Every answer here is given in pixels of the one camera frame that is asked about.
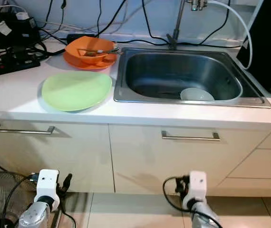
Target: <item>sink basin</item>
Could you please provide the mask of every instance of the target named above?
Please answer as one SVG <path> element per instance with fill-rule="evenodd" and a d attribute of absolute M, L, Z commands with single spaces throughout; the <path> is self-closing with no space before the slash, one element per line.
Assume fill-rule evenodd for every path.
<path fill-rule="evenodd" d="M 224 52 L 124 48 L 114 99 L 119 102 L 267 107 L 270 103 Z M 199 88 L 214 101 L 184 101 Z"/>

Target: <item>metal handle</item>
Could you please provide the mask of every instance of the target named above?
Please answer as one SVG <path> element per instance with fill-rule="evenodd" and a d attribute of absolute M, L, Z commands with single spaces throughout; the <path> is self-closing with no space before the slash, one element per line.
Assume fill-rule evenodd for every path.
<path fill-rule="evenodd" d="M 175 139 L 175 140 L 204 140 L 204 141 L 220 141 L 220 137 L 218 133 L 213 132 L 212 138 L 205 138 L 205 137 L 181 137 L 181 136 L 168 136 L 166 131 L 161 131 L 162 139 Z"/>
<path fill-rule="evenodd" d="M 48 130 L 46 131 L 30 131 L 30 130 L 11 130 L 11 129 L 0 129 L 1 133 L 22 133 L 22 134 L 47 134 L 50 135 L 53 133 L 55 127 L 54 126 L 50 126 L 48 128 Z"/>

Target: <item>white countertop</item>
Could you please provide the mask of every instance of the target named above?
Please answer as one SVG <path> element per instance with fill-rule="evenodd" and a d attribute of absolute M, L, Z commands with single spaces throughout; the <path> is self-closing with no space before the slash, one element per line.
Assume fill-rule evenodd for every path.
<path fill-rule="evenodd" d="M 205 47 L 186 49 L 215 50 Z M 42 83 L 49 76 L 77 70 L 68 65 L 62 55 L 51 57 L 40 67 L 0 75 L 0 119 L 271 129 L 271 109 L 266 108 L 115 102 L 113 92 L 117 68 L 118 61 L 100 71 L 113 79 L 108 98 L 97 106 L 74 113 L 53 109 L 40 94 Z"/>

